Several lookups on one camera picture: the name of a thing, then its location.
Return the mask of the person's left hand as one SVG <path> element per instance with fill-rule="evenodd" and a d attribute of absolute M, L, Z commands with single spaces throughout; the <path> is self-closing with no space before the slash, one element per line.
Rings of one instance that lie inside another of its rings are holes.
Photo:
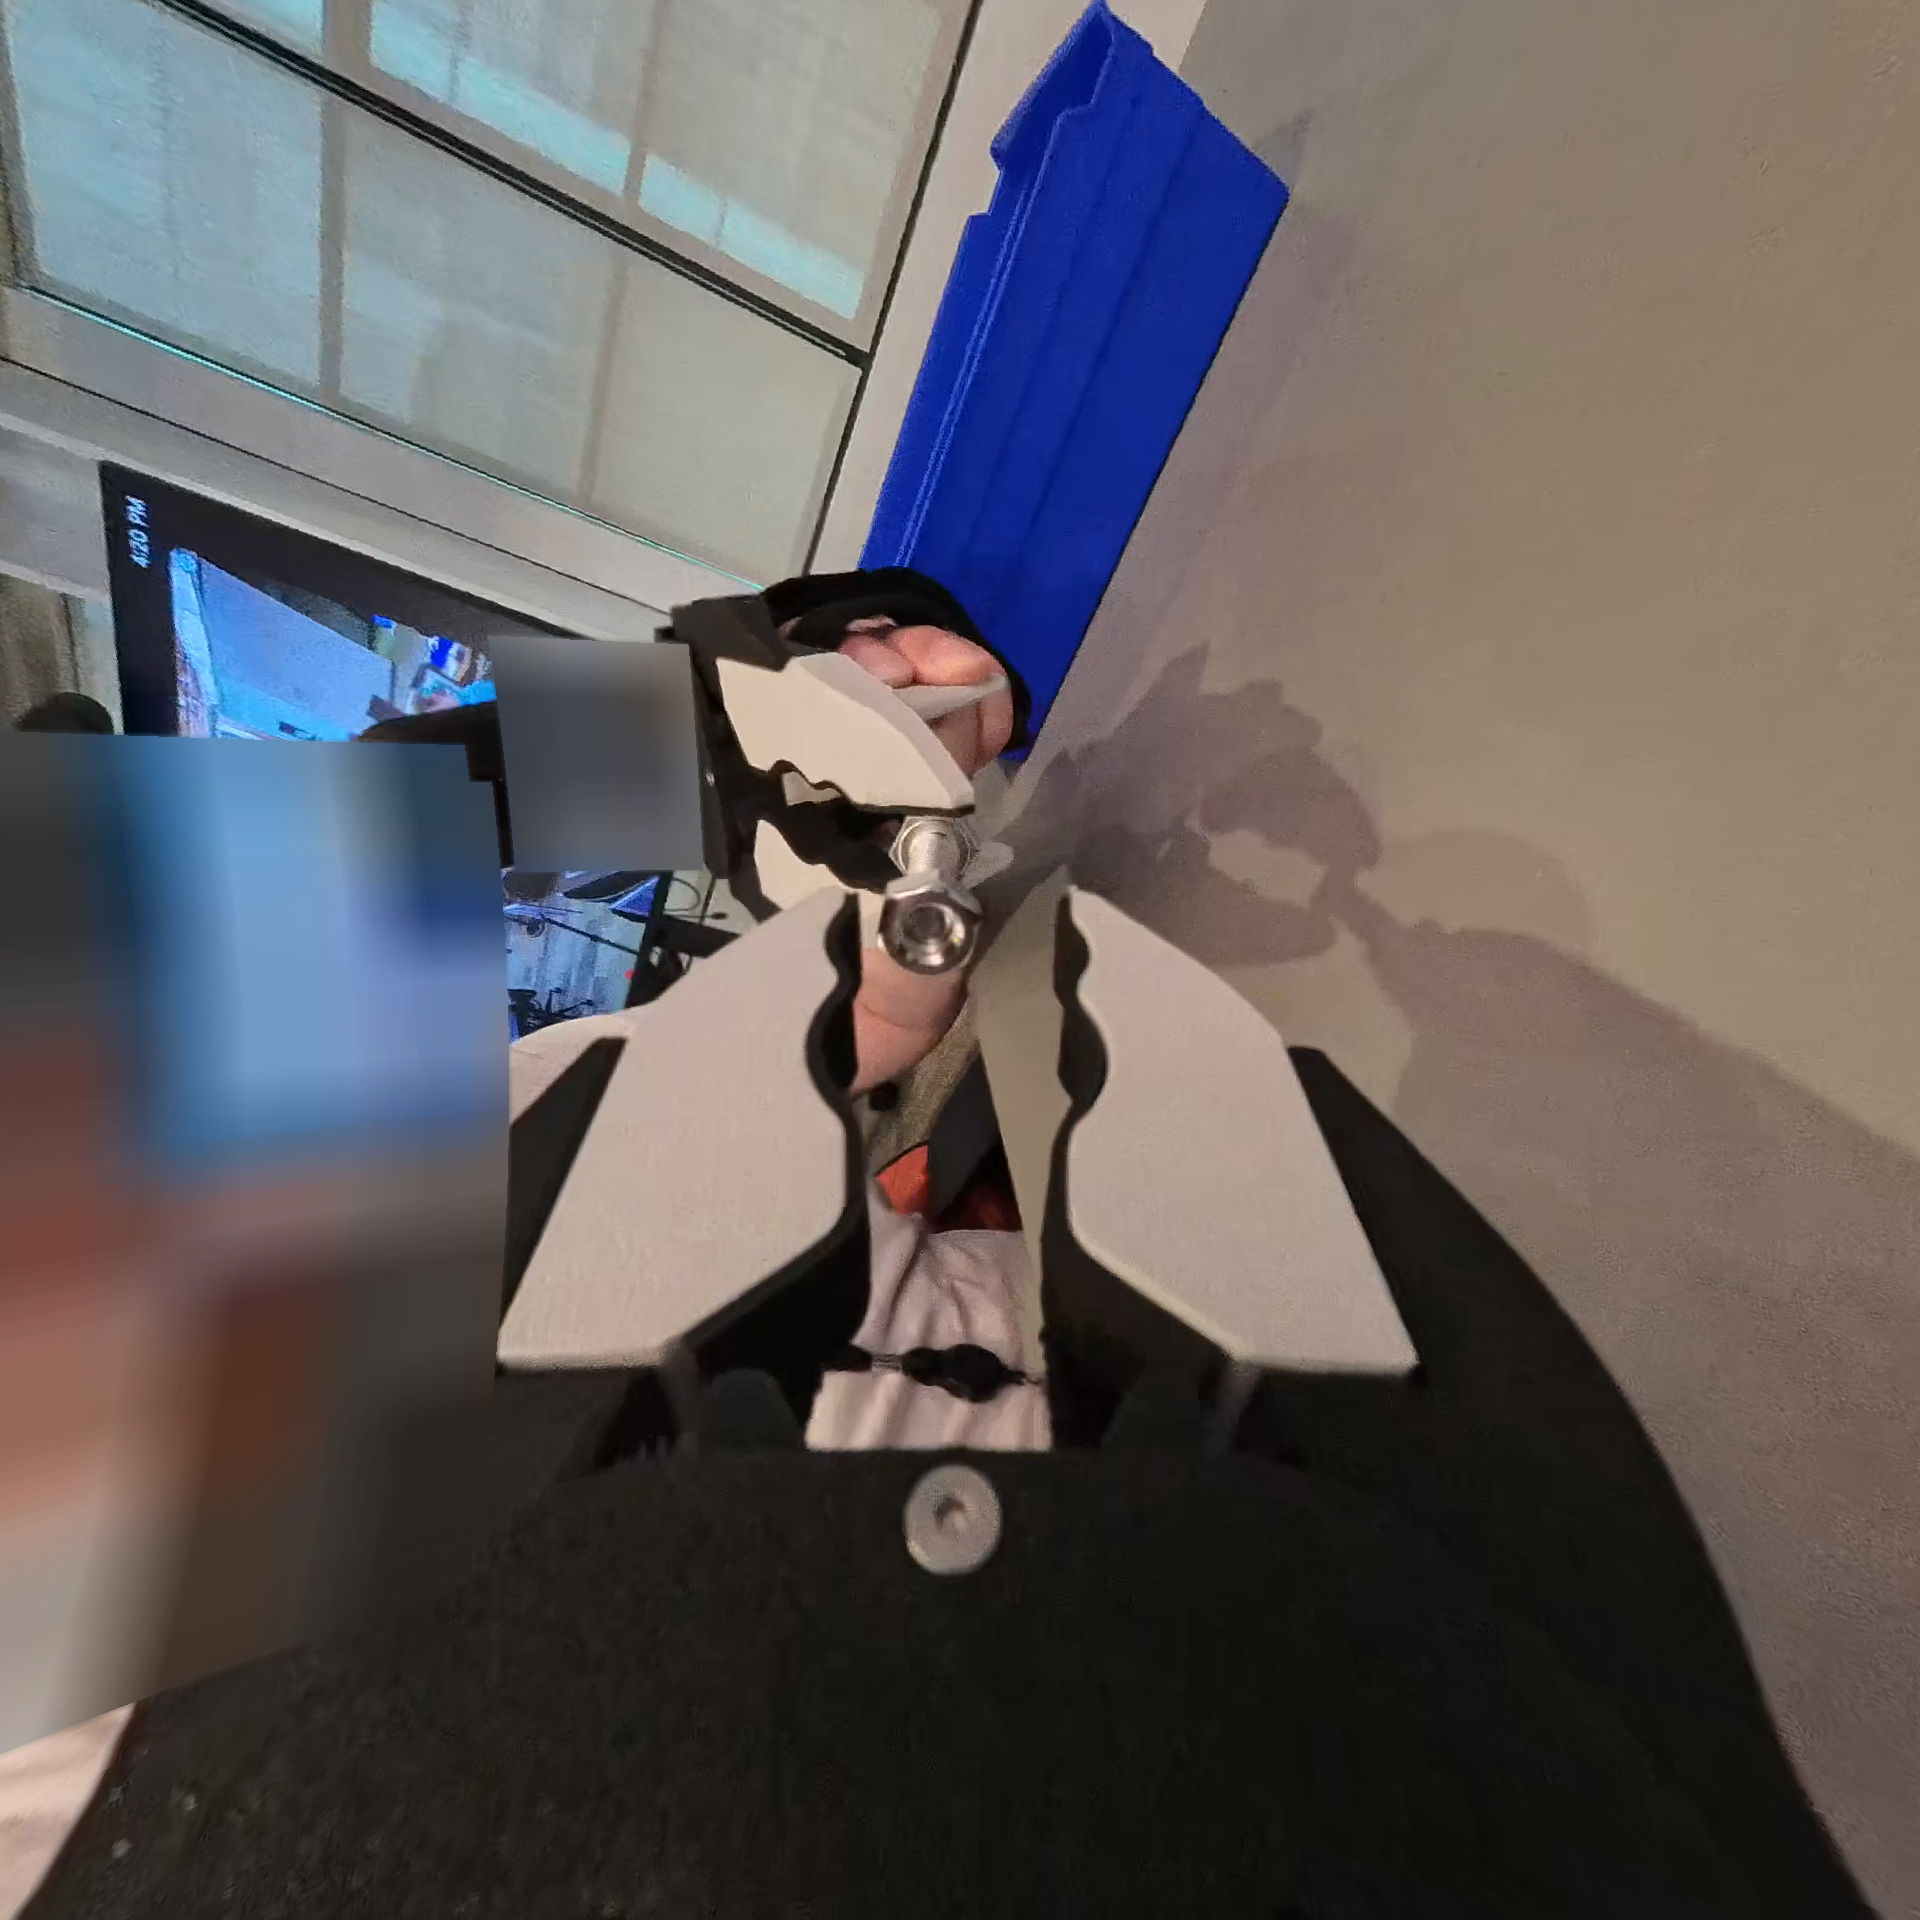
<path fill-rule="evenodd" d="M 1016 731 L 1016 693 L 975 641 L 931 624 L 855 621 L 837 654 L 895 693 L 966 768 L 998 756 Z"/>

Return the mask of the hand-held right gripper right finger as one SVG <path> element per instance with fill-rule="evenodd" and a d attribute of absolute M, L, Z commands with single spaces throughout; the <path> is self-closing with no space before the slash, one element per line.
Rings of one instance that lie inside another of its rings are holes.
<path fill-rule="evenodd" d="M 1165 1380 L 1409 1380 L 1420 1354 L 1280 1032 L 1112 904 L 1067 894 L 1067 1109 L 1046 1171 L 1044 1341 L 1085 1410 Z"/>

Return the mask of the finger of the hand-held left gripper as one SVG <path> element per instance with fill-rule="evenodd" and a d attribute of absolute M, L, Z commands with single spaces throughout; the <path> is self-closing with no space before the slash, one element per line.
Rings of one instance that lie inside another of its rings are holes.
<path fill-rule="evenodd" d="M 852 805 L 776 805 L 744 825 L 744 909 L 769 918 L 838 886 L 877 909 L 899 878 L 903 817 Z"/>
<path fill-rule="evenodd" d="M 971 813 L 973 782 L 932 722 L 1008 690 L 1005 674 L 964 685 L 887 689 L 845 656 L 765 669 L 765 773 L 793 776 L 856 809 Z"/>

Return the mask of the person's left forearm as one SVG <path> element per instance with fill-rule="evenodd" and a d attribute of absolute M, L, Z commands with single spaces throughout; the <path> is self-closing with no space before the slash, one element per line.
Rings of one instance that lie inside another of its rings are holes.
<path fill-rule="evenodd" d="M 952 1028 L 968 995 L 968 974 L 916 974 L 877 944 L 861 946 L 851 1004 L 855 1074 L 848 1093 L 864 1097 L 911 1072 Z"/>

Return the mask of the wall screen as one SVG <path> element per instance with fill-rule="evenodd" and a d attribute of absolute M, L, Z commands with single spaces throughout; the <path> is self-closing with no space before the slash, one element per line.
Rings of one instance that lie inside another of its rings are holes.
<path fill-rule="evenodd" d="M 563 628 L 126 464 L 101 466 L 123 731 L 469 750 L 507 819 L 502 641 Z M 648 1004 L 734 942 L 718 881 L 687 870 L 504 870 L 512 1041 Z"/>

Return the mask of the orange cloth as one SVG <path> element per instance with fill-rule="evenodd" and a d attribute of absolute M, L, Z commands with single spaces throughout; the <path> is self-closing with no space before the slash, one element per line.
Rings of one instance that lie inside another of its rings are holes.
<path fill-rule="evenodd" d="M 931 1144 L 913 1145 L 876 1172 L 887 1208 L 927 1233 L 1020 1233 L 1021 1213 L 1000 1147 L 971 1165 L 951 1195 L 934 1192 Z"/>

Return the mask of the silver hex bolt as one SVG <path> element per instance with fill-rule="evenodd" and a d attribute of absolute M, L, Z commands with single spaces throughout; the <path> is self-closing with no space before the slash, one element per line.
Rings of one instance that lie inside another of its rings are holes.
<path fill-rule="evenodd" d="M 983 909 L 968 878 L 964 892 L 948 892 L 936 885 L 900 885 L 895 873 L 879 894 L 879 946 L 916 974 L 971 968 L 981 925 Z"/>

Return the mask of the blue plastic bin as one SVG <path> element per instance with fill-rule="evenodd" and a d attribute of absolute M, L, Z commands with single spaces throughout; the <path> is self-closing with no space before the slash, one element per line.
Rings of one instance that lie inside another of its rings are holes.
<path fill-rule="evenodd" d="M 861 566 L 943 586 L 1028 693 L 1023 756 L 1288 203 L 1087 4 L 992 141 Z"/>

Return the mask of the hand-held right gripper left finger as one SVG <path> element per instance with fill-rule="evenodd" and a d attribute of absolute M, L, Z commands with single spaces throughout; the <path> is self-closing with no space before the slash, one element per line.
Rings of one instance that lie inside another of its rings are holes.
<path fill-rule="evenodd" d="M 870 1304 L 860 914 L 813 894 L 664 997 L 507 1051 L 504 1376 L 757 1371 L 812 1410 Z"/>

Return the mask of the large window with blinds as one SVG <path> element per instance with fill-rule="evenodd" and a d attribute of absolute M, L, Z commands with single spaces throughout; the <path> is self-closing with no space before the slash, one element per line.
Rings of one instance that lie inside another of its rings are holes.
<path fill-rule="evenodd" d="M 36 298 L 646 544 L 809 560 L 968 4 L 5 3 Z"/>

